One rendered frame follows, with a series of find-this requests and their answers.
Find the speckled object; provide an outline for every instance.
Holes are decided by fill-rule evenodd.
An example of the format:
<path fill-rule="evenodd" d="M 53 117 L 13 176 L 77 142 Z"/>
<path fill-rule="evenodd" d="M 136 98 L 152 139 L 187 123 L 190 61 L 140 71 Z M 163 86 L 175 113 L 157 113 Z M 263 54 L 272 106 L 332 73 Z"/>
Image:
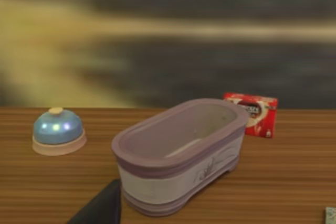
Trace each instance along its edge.
<path fill-rule="evenodd" d="M 39 154 L 68 154 L 83 147 L 85 142 L 82 122 L 69 110 L 52 108 L 34 123 L 33 149 Z"/>
<path fill-rule="evenodd" d="M 325 216 L 325 224 L 336 224 L 336 208 L 327 207 Z"/>

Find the logo on packet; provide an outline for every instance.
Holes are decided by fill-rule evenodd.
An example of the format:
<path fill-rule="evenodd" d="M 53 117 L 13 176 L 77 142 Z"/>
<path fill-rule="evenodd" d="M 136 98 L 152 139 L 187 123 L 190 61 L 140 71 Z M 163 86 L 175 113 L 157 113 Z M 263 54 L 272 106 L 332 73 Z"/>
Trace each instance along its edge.
<path fill-rule="evenodd" d="M 278 99 L 234 92 L 225 93 L 223 99 L 241 106 L 249 113 L 245 134 L 273 137 Z"/>

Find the wooden surface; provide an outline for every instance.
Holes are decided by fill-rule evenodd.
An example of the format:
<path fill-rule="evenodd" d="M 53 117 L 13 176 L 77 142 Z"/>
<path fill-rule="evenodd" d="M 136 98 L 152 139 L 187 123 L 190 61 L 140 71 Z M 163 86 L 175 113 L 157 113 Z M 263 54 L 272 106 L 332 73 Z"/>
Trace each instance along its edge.
<path fill-rule="evenodd" d="M 118 177 L 113 136 L 161 110 L 73 109 L 87 145 L 35 154 L 34 120 L 46 109 L 0 109 L 0 223 L 60 224 Z M 238 168 L 180 212 L 155 219 L 123 203 L 122 224 L 313 224 L 336 206 L 336 111 L 279 111 L 273 140 L 245 137 Z"/>

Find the pink bell base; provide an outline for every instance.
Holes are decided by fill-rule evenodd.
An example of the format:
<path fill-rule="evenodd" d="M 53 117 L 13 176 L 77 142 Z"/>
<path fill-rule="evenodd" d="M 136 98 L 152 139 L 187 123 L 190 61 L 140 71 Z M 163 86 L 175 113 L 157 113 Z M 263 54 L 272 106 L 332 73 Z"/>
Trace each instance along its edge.
<path fill-rule="evenodd" d="M 85 131 L 81 136 L 69 143 L 50 145 L 37 142 L 33 136 L 33 150 L 38 154 L 45 156 L 60 156 L 75 152 L 81 149 L 86 143 Z"/>

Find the oval container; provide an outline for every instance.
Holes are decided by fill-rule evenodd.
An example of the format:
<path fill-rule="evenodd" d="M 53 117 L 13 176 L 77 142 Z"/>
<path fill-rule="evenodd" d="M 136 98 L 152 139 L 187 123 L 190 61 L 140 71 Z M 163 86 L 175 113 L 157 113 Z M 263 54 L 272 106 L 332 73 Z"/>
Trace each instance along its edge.
<path fill-rule="evenodd" d="M 65 155 L 85 145 L 79 116 L 63 108 L 51 108 L 34 123 L 33 150 L 47 156 Z"/>
<path fill-rule="evenodd" d="M 148 216 L 180 210 L 236 167 L 248 118 L 233 103 L 198 99 L 120 132 L 112 150 L 128 204 Z"/>

